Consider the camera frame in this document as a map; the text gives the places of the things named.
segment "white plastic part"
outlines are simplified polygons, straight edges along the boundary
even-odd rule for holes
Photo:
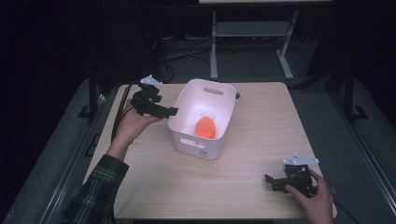
[[[287,165],[307,165],[307,164],[318,164],[319,160],[316,158],[306,157],[297,153],[293,153],[290,159],[283,160]]]
[[[236,89],[228,84],[189,81],[175,103],[177,114],[168,120],[176,150],[207,160],[218,158],[233,114],[235,95]],[[214,139],[194,135],[195,125],[203,116],[209,116],[215,123]]]
[[[155,78],[152,77],[152,75],[140,79],[140,82],[151,86],[161,86],[163,84],[162,82],[155,80]]]

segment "basket handle hole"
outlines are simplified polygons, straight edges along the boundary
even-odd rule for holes
[[[216,95],[224,95],[223,91],[218,91],[218,90],[214,90],[214,89],[210,89],[210,88],[204,88],[204,91],[208,92],[208,93],[216,94]]]
[[[205,145],[202,144],[202,143],[194,142],[194,141],[187,140],[187,139],[184,139],[184,138],[181,138],[180,142],[183,143],[183,144],[192,146],[192,147],[205,148]]]

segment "plaid shirt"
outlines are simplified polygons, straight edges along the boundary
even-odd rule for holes
[[[113,205],[129,166],[104,155],[64,210],[61,223],[111,223]]]

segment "hand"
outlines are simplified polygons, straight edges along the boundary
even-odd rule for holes
[[[290,185],[285,186],[285,189],[303,206],[311,223],[332,223],[332,195],[327,188],[326,181],[311,169],[309,169],[309,172],[318,182],[318,192],[312,198],[306,198],[300,191]]]
[[[131,100],[127,100],[122,111],[122,118],[117,128],[116,136],[107,151],[107,155],[124,160],[128,146],[139,136],[150,124],[162,119],[153,116],[141,116],[132,107]]]

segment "white metal stand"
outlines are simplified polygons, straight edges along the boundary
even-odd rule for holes
[[[284,36],[281,49],[276,50],[286,79],[293,79],[289,64],[285,58],[294,24],[297,21],[298,10],[294,10],[289,21],[217,21],[216,11],[212,21],[212,51],[210,52],[210,78],[219,78],[216,58],[216,40],[218,36]]]

